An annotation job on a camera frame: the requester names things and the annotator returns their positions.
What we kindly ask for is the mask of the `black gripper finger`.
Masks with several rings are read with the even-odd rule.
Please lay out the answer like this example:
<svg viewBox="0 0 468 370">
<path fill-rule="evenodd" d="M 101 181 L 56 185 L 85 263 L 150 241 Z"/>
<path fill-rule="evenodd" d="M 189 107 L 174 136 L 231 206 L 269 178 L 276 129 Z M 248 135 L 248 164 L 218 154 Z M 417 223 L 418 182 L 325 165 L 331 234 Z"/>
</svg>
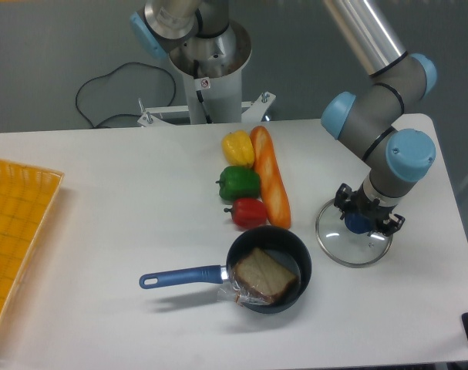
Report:
<svg viewBox="0 0 468 370">
<path fill-rule="evenodd" d="M 376 230 L 385 237 L 390 237 L 402 228 L 405 221 L 399 214 L 389 214 L 386 219 L 377 222 Z"/>
<path fill-rule="evenodd" d="M 342 183 L 337 189 L 333 205 L 340 211 L 340 219 L 344 220 L 348 212 L 352 212 L 352 188 Z"/>
</svg>

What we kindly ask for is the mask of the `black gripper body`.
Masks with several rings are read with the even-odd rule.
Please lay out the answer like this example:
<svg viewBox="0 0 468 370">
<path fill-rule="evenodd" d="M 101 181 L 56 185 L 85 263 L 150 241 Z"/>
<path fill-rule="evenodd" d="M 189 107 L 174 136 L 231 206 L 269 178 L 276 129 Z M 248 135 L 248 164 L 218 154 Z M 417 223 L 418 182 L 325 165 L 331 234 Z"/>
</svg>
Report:
<svg viewBox="0 0 468 370">
<path fill-rule="evenodd" d="M 394 206 L 386 206 L 378 198 L 370 200 L 363 191 L 357 190 L 350 197 L 351 210 L 348 223 L 352 226 L 376 226 L 389 218 Z"/>
</svg>

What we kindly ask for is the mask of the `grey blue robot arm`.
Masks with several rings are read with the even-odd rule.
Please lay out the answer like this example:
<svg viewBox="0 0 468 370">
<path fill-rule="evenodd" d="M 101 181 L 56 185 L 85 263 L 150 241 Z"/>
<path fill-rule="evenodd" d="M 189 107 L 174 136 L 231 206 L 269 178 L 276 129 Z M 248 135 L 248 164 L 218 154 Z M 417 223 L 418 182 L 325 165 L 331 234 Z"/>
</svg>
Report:
<svg viewBox="0 0 468 370">
<path fill-rule="evenodd" d="M 327 1 L 325 7 L 372 80 L 366 93 L 342 92 L 322 114 L 327 132 L 370 169 L 358 190 L 341 186 L 334 205 L 351 232 L 390 236 L 404 222 L 394 208 L 436 155 L 425 133 L 399 131 L 393 123 L 435 86 L 436 67 L 406 51 L 373 1 Z M 230 19 L 226 1 L 148 1 L 130 16 L 130 26 L 149 54 L 168 58 L 182 73 L 192 123 L 253 116 L 241 107 L 251 40 Z"/>
</svg>

